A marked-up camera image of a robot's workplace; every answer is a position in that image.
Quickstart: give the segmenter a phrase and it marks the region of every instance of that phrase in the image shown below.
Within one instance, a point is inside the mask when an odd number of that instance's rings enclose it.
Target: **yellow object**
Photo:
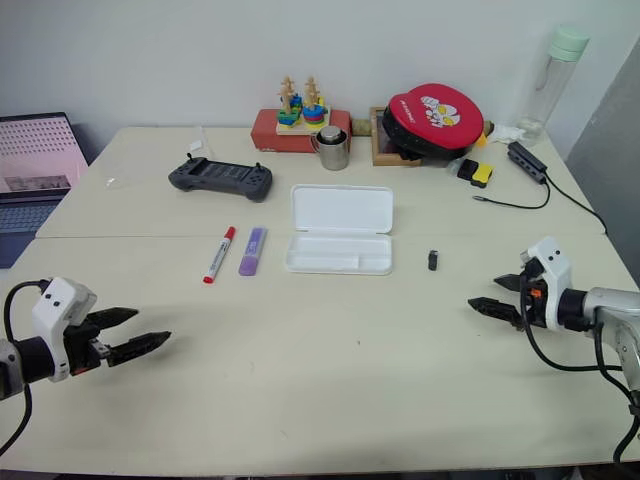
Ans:
[[[476,140],[476,147],[484,147],[487,145],[487,136],[483,133],[480,134],[478,140]]]
[[[493,167],[486,163],[479,163],[478,169],[471,177],[471,185],[476,187],[484,188],[489,183],[489,179],[491,178],[491,174],[493,173]]]

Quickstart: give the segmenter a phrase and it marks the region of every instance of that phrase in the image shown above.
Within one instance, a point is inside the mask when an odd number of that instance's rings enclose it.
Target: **red box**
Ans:
[[[276,134],[275,108],[265,108],[258,112],[253,123],[251,138],[258,150],[263,152],[298,152],[314,153],[308,135],[278,135]],[[346,110],[331,110],[330,125],[340,127],[347,132],[347,144],[351,147],[351,117]]]

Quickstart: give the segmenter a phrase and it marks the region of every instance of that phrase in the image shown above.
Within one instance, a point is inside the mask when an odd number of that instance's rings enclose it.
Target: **stainless steel cup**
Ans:
[[[311,135],[311,145],[320,155],[320,162],[327,170],[342,170],[349,163],[347,134],[333,125],[327,125]]]

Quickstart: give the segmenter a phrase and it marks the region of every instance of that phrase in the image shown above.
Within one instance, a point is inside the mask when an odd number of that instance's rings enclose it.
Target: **water bottle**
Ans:
[[[589,37],[571,27],[556,29],[544,66],[536,78],[524,114],[517,124],[518,128],[524,130],[524,145],[530,147],[540,138],[587,43]]]

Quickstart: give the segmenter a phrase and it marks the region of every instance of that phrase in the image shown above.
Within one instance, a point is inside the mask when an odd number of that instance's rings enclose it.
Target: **white table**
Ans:
[[[249,229],[266,225],[282,233],[292,229],[289,195],[298,183],[387,186],[395,193],[394,234],[597,233],[598,221],[558,193],[537,211],[477,202],[472,195],[525,205],[540,204],[545,189],[510,160],[506,147],[492,144],[469,156],[495,166],[486,189],[479,189],[444,168],[372,167],[369,138],[355,138],[349,166],[332,172],[311,154],[257,151],[249,129],[207,129],[221,161],[260,162],[274,175],[264,203],[206,191],[182,192],[167,175],[186,159],[193,128],[121,130],[80,184],[38,232],[38,237],[221,236],[227,225]],[[554,181],[580,201],[580,192],[555,149],[545,140],[533,151],[547,163]],[[116,177],[111,187],[106,179]]]
[[[595,219],[559,196],[539,212],[467,201],[478,190],[441,171],[370,167],[362,141],[352,165],[332,173],[309,156],[252,152],[246,134],[209,131],[220,157],[273,168],[276,183],[265,203],[174,190],[164,179],[175,164],[168,158],[180,156],[192,130],[126,129],[12,268],[5,285],[66,276],[98,294],[96,309],[139,308],[140,315],[102,334],[106,343],[147,331],[173,335],[126,365],[34,384],[32,423],[3,468],[188,476],[610,460],[631,421],[620,394],[597,373],[550,369],[524,334],[466,304],[477,296],[515,302],[492,278],[518,272],[519,253],[544,234],[554,234],[572,259],[576,288],[635,289]],[[143,148],[151,138],[161,146]],[[101,162],[145,148],[158,154],[158,165],[144,186],[101,189]],[[246,156],[232,157],[238,150]],[[582,198],[554,158],[543,160],[555,179]],[[537,200],[539,187],[516,167],[499,158],[494,164],[487,195]],[[286,272],[288,190],[295,183],[393,188],[393,272]],[[238,226],[238,237],[217,283],[205,286],[201,275],[227,224]],[[255,224],[270,228],[258,275],[240,277]],[[425,266],[432,248],[441,254],[437,272]],[[32,334],[36,295],[16,299],[18,338]],[[582,335],[536,334],[558,362],[593,362]],[[13,431],[22,407],[21,397],[2,403],[0,438]],[[637,442],[626,458],[640,458]]]

